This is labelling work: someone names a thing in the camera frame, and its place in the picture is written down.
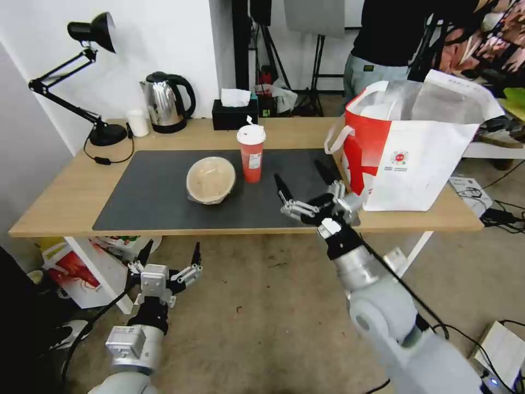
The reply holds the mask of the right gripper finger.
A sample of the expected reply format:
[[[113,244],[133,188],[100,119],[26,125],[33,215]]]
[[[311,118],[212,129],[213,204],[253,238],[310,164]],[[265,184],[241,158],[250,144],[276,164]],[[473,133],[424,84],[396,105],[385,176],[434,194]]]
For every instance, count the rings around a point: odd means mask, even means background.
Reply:
[[[321,178],[328,186],[334,206],[347,213],[358,213],[362,207],[362,199],[354,192],[348,192],[343,180],[336,179],[334,173],[321,161],[315,160],[314,164]]]
[[[319,207],[294,199],[291,191],[279,174],[275,173],[273,176],[277,186],[277,194],[283,203],[281,212],[284,215],[294,219],[301,219],[303,216],[314,218],[316,214],[320,213]]]

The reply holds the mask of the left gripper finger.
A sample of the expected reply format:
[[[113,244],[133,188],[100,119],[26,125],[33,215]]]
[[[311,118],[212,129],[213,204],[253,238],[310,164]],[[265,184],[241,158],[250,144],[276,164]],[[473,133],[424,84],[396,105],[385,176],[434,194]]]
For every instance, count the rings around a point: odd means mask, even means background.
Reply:
[[[140,250],[137,257],[128,263],[128,269],[131,272],[131,274],[140,274],[148,261],[148,258],[151,253],[151,249],[153,247],[154,240],[151,239],[148,241],[148,243]]]
[[[202,274],[200,242],[195,244],[190,265],[177,273],[171,275],[171,284],[177,284],[178,287],[188,287]]]

